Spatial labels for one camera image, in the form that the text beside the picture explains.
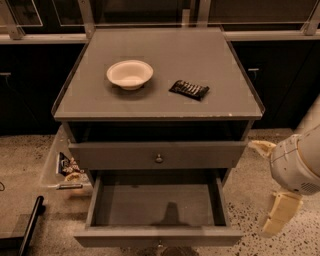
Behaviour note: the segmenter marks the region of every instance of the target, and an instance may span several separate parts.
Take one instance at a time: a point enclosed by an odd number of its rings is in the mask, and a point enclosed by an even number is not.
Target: speckled floor
[[[278,142],[290,130],[253,130],[249,139]],[[39,217],[28,255],[160,256],[157,248],[83,248],[73,238],[84,227],[89,197],[71,197],[44,189],[40,176],[54,136],[0,137],[0,237],[24,231],[38,195],[45,198],[46,212]],[[304,205],[283,232],[273,238],[259,234],[271,194],[279,186],[271,178],[268,162],[247,148],[224,186],[231,224],[244,232],[233,247],[187,248],[190,256],[201,255],[320,255],[320,193],[305,197]],[[0,255],[12,255],[1,252]]]

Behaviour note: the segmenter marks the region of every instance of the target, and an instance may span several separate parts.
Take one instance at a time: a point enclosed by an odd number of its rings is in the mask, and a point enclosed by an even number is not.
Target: small bowl
[[[139,89],[152,75],[152,67],[139,60],[121,61],[107,70],[109,81],[125,90]]]

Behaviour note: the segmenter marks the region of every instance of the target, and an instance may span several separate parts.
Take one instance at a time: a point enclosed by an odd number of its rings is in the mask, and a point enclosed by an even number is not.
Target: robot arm
[[[320,192],[320,125],[280,142],[270,158],[272,177],[301,195]]]
[[[294,134],[277,145],[267,141],[251,141],[254,148],[270,161],[273,179],[281,185],[262,234],[279,233],[302,206],[302,195],[320,192],[320,125],[311,131]]]

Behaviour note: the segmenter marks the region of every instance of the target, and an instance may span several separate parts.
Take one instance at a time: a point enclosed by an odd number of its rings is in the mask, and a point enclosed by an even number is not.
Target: cabinet door
[[[1,45],[0,134],[55,133],[52,105],[83,44]]]
[[[318,42],[234,42],[266,111],[253,128],[295,128],[319,93]]]

